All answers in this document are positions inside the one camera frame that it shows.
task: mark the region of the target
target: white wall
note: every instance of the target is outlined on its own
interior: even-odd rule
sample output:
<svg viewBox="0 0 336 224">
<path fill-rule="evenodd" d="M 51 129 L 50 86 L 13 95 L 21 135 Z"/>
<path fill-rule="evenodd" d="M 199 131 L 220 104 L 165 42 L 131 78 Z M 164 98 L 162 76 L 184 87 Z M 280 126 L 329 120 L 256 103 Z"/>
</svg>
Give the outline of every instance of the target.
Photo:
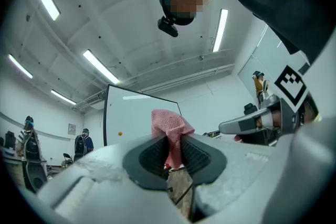
<svg viewBox="0 0 336 224">
<path fill-rule="evenodd" d="M 303 76 L 320 115 L 336 116 L 336 28 L 321 55 Z"/>
<path fill-rule="evenodd" d="M 152 95 L 178 102 L 182 116 L 200 135 L 218 130 L 221 122 L 244 116 L 244 106 L 255 104 L 236 75 L 213 75 Z"/>
<path fill-rule="evenodd" d="M 34 119 L 43 158 L 49 165 L 61 165 L 63 153 L 73 156 L 76 136 L 68 135 L 68 124 L 76 125 L 76 135 L 82 131 L 79 112 L 57 103 L 39 92 L 19 76 L 0 72 L 0 135 L 7 131 L 18 137 L 24 120 Z"/>
<path fill-rule="evenodd" d="M 104 147 L 104 109 L 93 110 L 84 115 L 83 128 L 89 129 L 89 136 L 92 139 L 94 150 Z"/>
<path fill-rule="evenodd" d="M 248 61 L 252 52 L 255 50 L 259 41 L 261 40 L 265 27 L 266 23 L 263 20 L 260 20 L 257 17 L 253 18 L 251 27 L 246 34 L 242 48 L 236 57 L 235 67 L 232 70 L 232 74 L 237 75 L 244 67 L 245 63 Z"/>
</svg>

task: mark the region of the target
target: wall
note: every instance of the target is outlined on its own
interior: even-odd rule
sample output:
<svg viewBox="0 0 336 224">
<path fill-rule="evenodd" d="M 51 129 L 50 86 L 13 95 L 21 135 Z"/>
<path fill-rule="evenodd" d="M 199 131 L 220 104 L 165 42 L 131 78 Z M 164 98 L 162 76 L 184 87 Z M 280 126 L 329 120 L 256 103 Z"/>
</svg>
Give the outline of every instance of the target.
<svg viewBox="0 0 336 224">
<path fill-rule="evenodd" d="M 266 23 L 264 21 L 258 19 L 257 17 L 253 18 L 251 27 L 246 34 L 242 48 L 236 57 L 235 67 L 233 68 L 232 74 L 237 75 L 242 70 L 251 54 L 256 49 L 259 41 L 263 37 L 265 28 Z"/>
<path fill-rule="evenodd" d="M 103 125 L 104 109 L 93 110 L 84 115 L 83 127 L 89 129 L 94 150 L 104 147 Z"/>
<path fill-rule="evenodd" d="M 252 56 L 238 73 L 239 78 L 253 98 L 256 98 L 256 88 L 252 80 L 252 75 L 255 71 L 264 73 L 264 80 L 274 82 L 286 65 L 298 71 L 306 64 L 306 59 L 302 52 L 299 51 L 290 55 L 281 40 L 269 27 L 264 31 L 261 39 L 259 41 L 254 40 L 254 42 L 255 50 Z"/>
<path fill-rule="evenodd" d="M 255 104 L 236 75 L 213 75 L 152 95 L 178 102 L 182 116 L 200 135 L 218 130 L 221 122 L 244 116 L 244 106 Z"/>
<path fill-rule="evenodd" d="M 68 135 L 68 124 L 76 125 L 76 135 L 82 131 L 79 112 L 57 103 L 36 90 L 23 78 L 0 72 L 0 135 L 12 131 L 18 137 L 26 116 L 34 119 L 43 158 L 49 165 L 61 165 L 63 153 L 73 156 L 75 135 Z"/>
</svg>

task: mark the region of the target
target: white plastic surface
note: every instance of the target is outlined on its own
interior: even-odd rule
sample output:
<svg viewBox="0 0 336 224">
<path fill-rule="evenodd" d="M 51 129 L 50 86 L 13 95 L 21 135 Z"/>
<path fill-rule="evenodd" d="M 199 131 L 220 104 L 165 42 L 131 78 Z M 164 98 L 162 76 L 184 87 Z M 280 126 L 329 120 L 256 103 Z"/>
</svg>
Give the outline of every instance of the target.
<svg viewBox="0 0 336 224">
<path fill-rule="evenodd" d="M 106 107 L 107 145 L 150 135 L 152 110 L 166 109 L 180 114 L 178 107 L 175 102 L 110 86 Z"/>
</svg>

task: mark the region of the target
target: person wearing backpack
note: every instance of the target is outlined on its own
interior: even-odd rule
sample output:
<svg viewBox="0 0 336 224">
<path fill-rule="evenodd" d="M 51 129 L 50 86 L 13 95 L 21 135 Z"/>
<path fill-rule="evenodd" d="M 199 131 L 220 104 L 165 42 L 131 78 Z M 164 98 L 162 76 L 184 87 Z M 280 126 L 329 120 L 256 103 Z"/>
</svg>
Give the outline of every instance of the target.
<svg viewBox="0 0 336 224">
<path fill-rule="evenodd" d="M 78 135 L 75 140 L 75 155 L 86 155 L 93 151 L 93 142 L 89 137 L 89 130 L 87 128 L 83 129 L 81 135 Z"/>
</svg>

